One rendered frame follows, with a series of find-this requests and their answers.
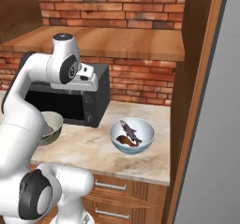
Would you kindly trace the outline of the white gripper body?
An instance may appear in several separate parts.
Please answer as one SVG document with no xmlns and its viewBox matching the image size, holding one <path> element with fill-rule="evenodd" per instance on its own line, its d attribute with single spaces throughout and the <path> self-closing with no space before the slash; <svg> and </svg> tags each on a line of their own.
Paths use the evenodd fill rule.
<svg viewBox="0 0 240 224">
<path fill-rule="evenodd" d="M 52 83 L 51 88 L 61 90 L 96 92 L 98 90 L 98 77 L 96 74 L 93 74 L 92 78 L 89 81 L 82 81 L 79 76 L 76 76 L 71 82 L 67 84 Z"/>
</svg>

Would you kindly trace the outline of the green grey bowl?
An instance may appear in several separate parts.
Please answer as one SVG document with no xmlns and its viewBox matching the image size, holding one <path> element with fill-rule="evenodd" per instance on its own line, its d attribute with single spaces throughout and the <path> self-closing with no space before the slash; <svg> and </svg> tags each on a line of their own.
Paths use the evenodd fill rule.
<svg viewBox="0 0 240 224">
<path fill-rule="evenodd" d="M 55 142 L 60 136 L 64 119 L 62 115 L 57 112 L 42 112 L 42 115 L 45 124 L 48 124 L 53 129 L 53 132 L 46 136 L 42 135 L 39 144 L 48 145 Z"/>
</svg>

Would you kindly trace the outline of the purple eggplant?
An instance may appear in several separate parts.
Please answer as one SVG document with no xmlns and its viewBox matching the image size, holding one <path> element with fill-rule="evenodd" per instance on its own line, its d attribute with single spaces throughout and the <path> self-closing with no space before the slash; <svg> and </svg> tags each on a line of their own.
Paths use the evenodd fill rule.
<svg viewBox="0 0 240 224">
<path fill-rule="evenodd" d="M 48 124 L 45 124 L 43 135 L 46 136 L 51 134 L 52 132 L 53 132 L 53 129 Z"/>
</svg>

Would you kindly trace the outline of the grey fish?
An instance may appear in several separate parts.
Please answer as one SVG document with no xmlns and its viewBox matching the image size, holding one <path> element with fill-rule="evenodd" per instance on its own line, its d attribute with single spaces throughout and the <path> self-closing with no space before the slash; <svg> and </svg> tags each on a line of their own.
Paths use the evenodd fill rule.
<svg viewBox="0 0 240 224">
<path fill-rule="evenodd" d="M 137 145 L 143 142 L 135 135 L 136 130 L 132 129 L 125 121 L 121 120 L 120 124 L 122 129 L 126 132 L 127 136 L 129 136 L 133 142 L 136 142 Z"/>
</svg>

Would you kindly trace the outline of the brown chicken drumstick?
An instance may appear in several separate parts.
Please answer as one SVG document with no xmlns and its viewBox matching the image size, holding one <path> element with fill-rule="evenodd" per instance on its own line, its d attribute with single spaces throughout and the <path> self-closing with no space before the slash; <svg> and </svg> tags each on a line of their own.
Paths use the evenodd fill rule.
<svg viewBox="0 0 240 224">
<path fill-rule="evenodd" d="M 120 143 L 127 144 L 130 147 L 137 147 L 139 144 L 132 142 L 128 137 L 120 135 L 116 138 Z"/>
</svg>

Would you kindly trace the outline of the blue white bowl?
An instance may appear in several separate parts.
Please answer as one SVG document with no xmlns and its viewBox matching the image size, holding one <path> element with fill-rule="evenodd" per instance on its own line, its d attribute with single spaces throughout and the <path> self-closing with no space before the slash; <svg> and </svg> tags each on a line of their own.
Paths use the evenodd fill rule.
<svg viewBox="0 0 240 224">
<path fill-rule="evenodd" d="M 127 144 L 120 143 L 116 138 L 120 135 L 124 135 L 128 137 L 130 140 L 131 138 L 127 136 L 126 132 L 122 129 L 120 121 L 125 121 L 132 129 L 135 129 L 135 135 L 138 139 L 142 140 L 137 147 L 130 147 Z M 121 152 L 128 154 L 128 155 L 137 155 L 144 150 L 146 150 L 155 138 L 155 131 L 154 128 L 145 120 L 140 118 L 134 117 L 126 117 L 121 118 L 120 120 L 116 121 L 112 124 L 109 129 L 110 139 L 112 144 Z"/>
</svg>

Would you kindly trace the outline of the wooden fridge side panel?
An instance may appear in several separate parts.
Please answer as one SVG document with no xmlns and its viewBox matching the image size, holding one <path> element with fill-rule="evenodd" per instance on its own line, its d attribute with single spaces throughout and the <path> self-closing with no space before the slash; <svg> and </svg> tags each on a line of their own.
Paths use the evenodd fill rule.
<svg viewBox="0 0 240 224">
<path fill-rule="evenodd" d="M 182 24 L 185 60 L 174 76 L 171 105 L 171 182 L 162 224 L 173 224 L 188 149 L 222 0 L 186 0 Z"/>
</svg>

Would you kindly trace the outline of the grey fridge door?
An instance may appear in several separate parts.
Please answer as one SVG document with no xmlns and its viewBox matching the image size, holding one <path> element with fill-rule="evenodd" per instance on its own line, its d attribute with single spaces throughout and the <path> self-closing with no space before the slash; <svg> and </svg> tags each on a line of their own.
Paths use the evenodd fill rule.
<svg viewBox="0 0 240 224">
<path fill-rule="evenodd" d="M 240 224 L 240 0 L 223 0 L 174 224 Z"/>
</svg>

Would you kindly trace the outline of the black microwave oven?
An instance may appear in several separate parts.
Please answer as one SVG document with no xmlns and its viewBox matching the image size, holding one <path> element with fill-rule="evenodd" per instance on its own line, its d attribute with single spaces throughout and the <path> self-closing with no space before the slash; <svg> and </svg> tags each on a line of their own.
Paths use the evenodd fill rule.
<svg viewBox="0 0 240 224">
<path fill-rule="evenodd" d="M 98 127 L 110 103 L 109 68 L 107 65 L 90 65 L 85 68 L 91 67 L 98 81 L 97 91 L 85 89 L 84 76 L 76 75 L 76 90 L 66 85 L 53 88 L 49 83 L 33 82 L 25 100 L 39 111 L 61 114 L 65 124 Z"/>
</svg>

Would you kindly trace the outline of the wooden drawer front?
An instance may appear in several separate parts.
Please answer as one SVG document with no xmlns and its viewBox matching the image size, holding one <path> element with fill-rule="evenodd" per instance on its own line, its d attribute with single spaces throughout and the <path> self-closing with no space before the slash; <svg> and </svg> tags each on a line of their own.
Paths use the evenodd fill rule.
<svg viewBox="0 0 240 224">
<path fill-rule="evenodd" d="M 94 175 L 95 181 L 117 186 L 127 185 L 126 191 L 106 187 L 96 187 L 86 197 L 112 199 L 114 201 L 131 201 L 137 205 L 150 208 L 151 206 L 164 206 L 166 191 L 165 186 L 148 184 L 145 182 L 119 179 L 105 175 Z"/>
<path fill-rule="evenodd" d="M 131 201 L 114 201 L 112 199 L 84 197 L 85 209 L 91 214 L 96 224 L 144 224 L 146 207 Z M 129 215 L 129 219 L 100 215 L 95 209 Z"/>
</svg>

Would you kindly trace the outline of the wooden wall shelf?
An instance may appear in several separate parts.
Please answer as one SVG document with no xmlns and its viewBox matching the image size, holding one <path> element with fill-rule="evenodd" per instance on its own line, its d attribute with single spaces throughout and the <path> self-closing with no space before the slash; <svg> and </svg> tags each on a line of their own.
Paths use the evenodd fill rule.
<svg viewBox="0 0 240 224">
<path fill-rule="evenodd" d="M 43 26 L 0 45 L 5 52 L 53 52 L 53 35 L 69 33 L 81 56 L 180 61 L 185 51 L 180 30 Z"/>
</svg>

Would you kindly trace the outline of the wooden wall cupboard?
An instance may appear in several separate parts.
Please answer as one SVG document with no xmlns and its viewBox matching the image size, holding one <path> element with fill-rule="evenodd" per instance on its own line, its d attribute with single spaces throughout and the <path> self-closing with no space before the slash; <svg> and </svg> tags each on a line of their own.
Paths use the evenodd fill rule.
<svg viewBox="0 0 240 224">
<path fill-rule="evenodd" d="M 42 25 L 38 0 L 0 0 L 0 45 Z"/>
</svg>

